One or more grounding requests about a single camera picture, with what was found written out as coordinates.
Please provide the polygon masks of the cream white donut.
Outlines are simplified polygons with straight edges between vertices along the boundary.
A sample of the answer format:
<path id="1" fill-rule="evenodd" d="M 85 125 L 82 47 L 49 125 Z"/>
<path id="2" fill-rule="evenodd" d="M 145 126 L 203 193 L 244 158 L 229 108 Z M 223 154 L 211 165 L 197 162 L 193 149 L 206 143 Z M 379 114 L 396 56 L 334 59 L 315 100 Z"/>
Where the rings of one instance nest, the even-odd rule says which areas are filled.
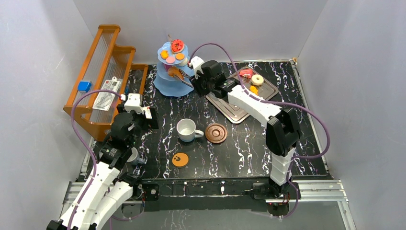
<path id="1" fill-rule="evenodd" d="M 259 74 L 254 74 L 252 75 L 250 81 L 254 86 L 261 86 L 264 83 L 264 78 Z"/>
<path id="2" fill-rule="evenodd" d="M 180 67 L 186 66 L 188 64 L 188 59 L 184 58 L 183 61 L 181 63 L 179 63 Z"/>

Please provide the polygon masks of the pink round macaron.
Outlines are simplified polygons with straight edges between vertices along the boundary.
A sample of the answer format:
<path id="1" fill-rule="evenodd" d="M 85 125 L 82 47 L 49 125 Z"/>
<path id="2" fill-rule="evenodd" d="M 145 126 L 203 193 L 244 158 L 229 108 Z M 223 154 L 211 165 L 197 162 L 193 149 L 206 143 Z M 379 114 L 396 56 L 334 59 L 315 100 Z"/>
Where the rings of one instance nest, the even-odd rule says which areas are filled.
<path id="1" fill-rule="evenodd" d="M 176 58 L 174 56 L 169 56 L 165 59 L 167 64 L 173 64 L 176 61 Z"/>

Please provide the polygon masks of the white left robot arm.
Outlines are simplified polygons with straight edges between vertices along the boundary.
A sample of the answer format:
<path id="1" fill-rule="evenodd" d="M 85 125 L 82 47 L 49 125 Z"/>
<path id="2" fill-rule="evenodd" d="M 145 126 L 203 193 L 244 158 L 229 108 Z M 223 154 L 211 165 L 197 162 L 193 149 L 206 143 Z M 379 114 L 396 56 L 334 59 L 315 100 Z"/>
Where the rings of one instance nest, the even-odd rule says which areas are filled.
<path id="1" fill-rule="evenodd" d="M 136 163 L 135 140 L 143 130 L 157 129 L 158 116 L 154 107 L 141 113 L 125 109 L 115 116 L 110 133 L 100 151 L 102 156 L 67 211 L 47 225 L 48 230 L 97 230 L 127 199 L 138 199 L 143 193 L 141 180 L 127 173 L 120 174 L 131 156 Z"/>

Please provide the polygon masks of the orange fish-shaped cookie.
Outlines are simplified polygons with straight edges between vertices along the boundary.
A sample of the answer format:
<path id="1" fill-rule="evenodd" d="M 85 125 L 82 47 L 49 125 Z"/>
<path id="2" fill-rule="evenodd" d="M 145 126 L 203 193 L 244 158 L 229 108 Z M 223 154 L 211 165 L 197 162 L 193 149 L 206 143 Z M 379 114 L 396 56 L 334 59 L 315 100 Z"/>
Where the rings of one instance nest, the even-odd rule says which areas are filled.
<path id="1" fill-rule="evenodd" d="M 166 60 L 166 59 L 169 57 L 168 51 L 165 50 L 165 49 L 162 49 L 161 52 L 160 52 L 160 57 L 161 57 L 163 60 Z"/>

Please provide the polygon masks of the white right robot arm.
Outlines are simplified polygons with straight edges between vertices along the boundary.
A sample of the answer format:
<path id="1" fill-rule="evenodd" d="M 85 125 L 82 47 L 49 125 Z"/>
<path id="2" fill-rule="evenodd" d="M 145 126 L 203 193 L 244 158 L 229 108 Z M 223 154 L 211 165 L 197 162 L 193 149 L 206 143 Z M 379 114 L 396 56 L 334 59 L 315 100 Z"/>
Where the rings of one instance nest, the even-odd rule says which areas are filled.
<path id="1" fill-rule="evenodd" d="M 271 152 L 272 167 L 269 184 L 263 188 L 254 186 L 254 194 L 283 198 L 289 191 L 292 176 L 293 154 L 301 131 L 293 109 L 283 109 L 253 93 L 240 75 L 226 77 L 221 65 L 215 61 L 203 61 L 193 57 L 188 67 L 194 71 L 190 77 L 192 86 L 200 96 L 213 94 L 218 99 L 225 99 L 266 128 L 266 146 Z"/>

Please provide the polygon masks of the round orange cookie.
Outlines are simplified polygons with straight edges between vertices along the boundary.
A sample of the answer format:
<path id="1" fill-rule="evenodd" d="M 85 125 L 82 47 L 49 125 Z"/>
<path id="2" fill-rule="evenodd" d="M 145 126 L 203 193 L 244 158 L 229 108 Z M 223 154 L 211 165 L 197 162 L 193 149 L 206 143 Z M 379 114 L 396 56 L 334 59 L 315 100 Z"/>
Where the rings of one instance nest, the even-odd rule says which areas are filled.
<path id="1" fill-rule="evenodd" d="M 177 53 L 177 54 L 175 55 L 175 58 L 176 58 L 177 60 L 184 60 L 184 59 L 185 59 L 185 55 L 184 55 L 183 53 Z"/>

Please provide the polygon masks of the brown croissant pastry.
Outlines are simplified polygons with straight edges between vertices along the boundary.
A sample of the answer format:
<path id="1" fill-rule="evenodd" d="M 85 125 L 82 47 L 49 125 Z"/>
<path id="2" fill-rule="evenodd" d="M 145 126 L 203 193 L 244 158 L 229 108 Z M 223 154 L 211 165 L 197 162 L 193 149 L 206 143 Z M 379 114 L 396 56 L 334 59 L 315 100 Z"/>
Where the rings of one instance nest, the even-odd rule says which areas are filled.
<path id="1" fill-rule="evenodd" d="M 170 67 L 170 68 L 167 70 L 167 73 L 168 73 L 169 76 L 171 76 L 171 77 L 173 77 L 173 78 L 178 78 L 178 79 L 181 79 L 181 80 L 184 79 L 184 76 L 183 76 L 183 74 L 182 74 L 182 71 L 181 71 L 179 68 L 177 68 L 177 67 Z"/>

